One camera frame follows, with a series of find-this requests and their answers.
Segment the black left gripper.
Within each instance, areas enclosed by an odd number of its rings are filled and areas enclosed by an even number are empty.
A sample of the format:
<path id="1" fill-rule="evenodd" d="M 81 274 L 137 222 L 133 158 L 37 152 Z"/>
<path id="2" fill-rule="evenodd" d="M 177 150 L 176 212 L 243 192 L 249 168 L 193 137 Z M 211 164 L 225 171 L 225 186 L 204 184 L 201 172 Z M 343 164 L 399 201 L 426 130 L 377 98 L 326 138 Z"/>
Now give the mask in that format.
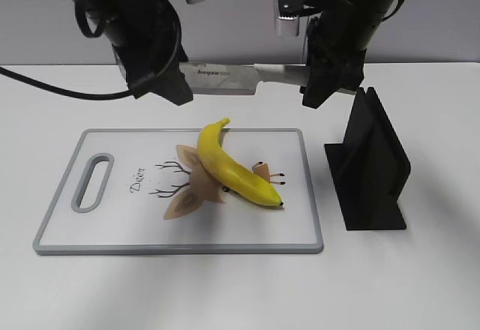
<path id="1" fill-rule="evenodd" d="M 115 64 L 135 99 L 152 93 L 175 105 L 193 100 L 191 87 L 180 70 L 180 64 L 188 60 L 180 36 L 175 35 L 172 40 L 113 45 L 112 52 Z"/>

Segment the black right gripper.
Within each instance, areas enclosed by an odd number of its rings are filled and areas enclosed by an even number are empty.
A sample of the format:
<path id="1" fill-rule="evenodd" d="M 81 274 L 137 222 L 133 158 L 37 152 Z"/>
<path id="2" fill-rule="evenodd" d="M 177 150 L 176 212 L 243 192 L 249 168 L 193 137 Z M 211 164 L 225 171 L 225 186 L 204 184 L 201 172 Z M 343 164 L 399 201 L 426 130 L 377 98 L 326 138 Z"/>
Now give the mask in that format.
<path id="1" fill-rule="evenodd" d="M 308 9 L 309 76 L 301 88 L 304 107 L 320 107 L 339 89 L 356 91 L 364 79 L 365 52 L 370 43 L 370 12 L 365 9 Z M 333 56 L 343 65 L 318 63 Z"/>

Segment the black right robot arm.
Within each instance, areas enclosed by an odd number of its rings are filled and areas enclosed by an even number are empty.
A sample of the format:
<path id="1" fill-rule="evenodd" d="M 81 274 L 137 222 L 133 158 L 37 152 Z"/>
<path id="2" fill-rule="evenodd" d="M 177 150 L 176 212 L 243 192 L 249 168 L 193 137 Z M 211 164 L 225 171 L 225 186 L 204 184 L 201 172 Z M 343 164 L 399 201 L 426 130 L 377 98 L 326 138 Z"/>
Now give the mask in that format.
<path id="1" fill-rule="evenodd" d="M 304 0 L 307 26 L 307 84 L 302 103 L 318 108 L 339 89 L 356 91 L 364 79 L 368 44 L 380 24 L 405 0 Z"/>

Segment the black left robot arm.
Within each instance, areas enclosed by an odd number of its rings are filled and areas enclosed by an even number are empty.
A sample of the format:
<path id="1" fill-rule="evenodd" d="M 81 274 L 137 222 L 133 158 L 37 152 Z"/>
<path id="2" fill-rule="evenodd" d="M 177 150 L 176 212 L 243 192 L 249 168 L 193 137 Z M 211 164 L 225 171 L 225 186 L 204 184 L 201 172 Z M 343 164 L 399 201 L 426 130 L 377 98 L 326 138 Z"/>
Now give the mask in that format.
<path id="1" fill-rule="evenodd" d="M 152 93 L 180 106 L 193 99 L 180 64 L 188 57 L 169 0 L 71 0 L 80 32 L 109 40 L 128 92 Z"/>

